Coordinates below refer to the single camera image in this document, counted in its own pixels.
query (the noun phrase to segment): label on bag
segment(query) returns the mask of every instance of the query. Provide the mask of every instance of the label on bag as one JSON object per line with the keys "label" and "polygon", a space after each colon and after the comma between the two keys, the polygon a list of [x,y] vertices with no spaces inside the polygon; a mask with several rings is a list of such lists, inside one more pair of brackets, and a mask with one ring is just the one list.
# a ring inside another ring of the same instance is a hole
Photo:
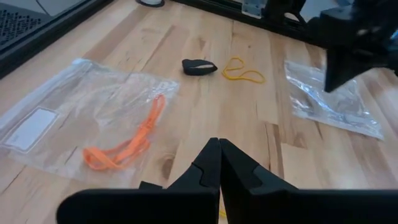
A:
{"label": "label on bag", "polygon": [[37,108],[22,120],[22,123],[12,132],[5,144],[27,153],[39,138],[49,130],[57,116],[58,114],[54,111]]}

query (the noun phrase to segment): metal bracket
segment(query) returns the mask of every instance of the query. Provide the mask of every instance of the metal bracket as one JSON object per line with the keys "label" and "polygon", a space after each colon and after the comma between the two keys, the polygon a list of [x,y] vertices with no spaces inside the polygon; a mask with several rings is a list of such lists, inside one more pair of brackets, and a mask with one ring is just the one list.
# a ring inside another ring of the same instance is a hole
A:
{"label": "metal bracket", "polygon": [[261,10],[265,8],[267,1],[268,0],[243,0],[242,13],[256,19],[261,19]]}

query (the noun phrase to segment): wooden tabletop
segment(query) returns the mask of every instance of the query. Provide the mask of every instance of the wooden tabletop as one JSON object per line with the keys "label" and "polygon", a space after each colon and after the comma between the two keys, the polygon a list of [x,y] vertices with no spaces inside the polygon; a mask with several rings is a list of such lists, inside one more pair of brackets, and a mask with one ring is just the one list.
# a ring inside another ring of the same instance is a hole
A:
{"label": "wooden tabletop", "polygon": [[[205,58],[223,68],[235,55],[267,82],[230,81],[220,70],[205,77],[181,71],[184,58]],[[117,0],[0,80],[0,114],[79,57],[180,82],[141,180],[168,186],[210,137],[219,137],[299,188],[398,186],[398,78],[387,70],[358,79],[365,104],[382,125],[385,141],[379,141],[292,116],[284,60],[321,67],[324,50],[174,2],[152,9]],[[1,222],[55,223],[62,199],[89,187],[100,186],[2,157]]]}

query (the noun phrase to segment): orange cord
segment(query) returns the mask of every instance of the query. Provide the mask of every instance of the orange cord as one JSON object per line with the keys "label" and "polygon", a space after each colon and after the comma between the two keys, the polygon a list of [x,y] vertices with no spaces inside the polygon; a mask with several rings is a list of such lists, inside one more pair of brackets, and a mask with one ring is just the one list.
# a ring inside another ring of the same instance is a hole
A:
{"label": "orange cord", "polygon": [[94,170],[125,169],[143,151],[149,148],[150,142],[147,137],[153,131],[164,106],[164,95],[157,95],[152,103],[149,116],[141,123],[132,139],[108,150],[101,150],[95,146],[87,147],[83,150],[84,161]]}

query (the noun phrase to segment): plastic wrap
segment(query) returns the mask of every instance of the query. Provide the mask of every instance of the plastic wrap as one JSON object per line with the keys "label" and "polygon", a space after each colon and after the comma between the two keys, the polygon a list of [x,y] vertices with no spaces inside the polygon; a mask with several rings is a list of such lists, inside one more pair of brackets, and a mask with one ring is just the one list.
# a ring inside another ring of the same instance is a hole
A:
{"label": "plastic wrap", "polygon": [[178,88],[160,77],[77,59],[0,118],[1,155],[100,187],[131,186],[147,150],[123,170],[102,171],[84,163],[82,150],[110,149],[131,139],[153,100],[164,96],[166,108]]}
{"label": "plastic wrap", "polygon": [[326,93],[325,72],[318,68],[285,62],[285,73],[294,115],[383,139],[381,125],[366,109],[355,80]]}

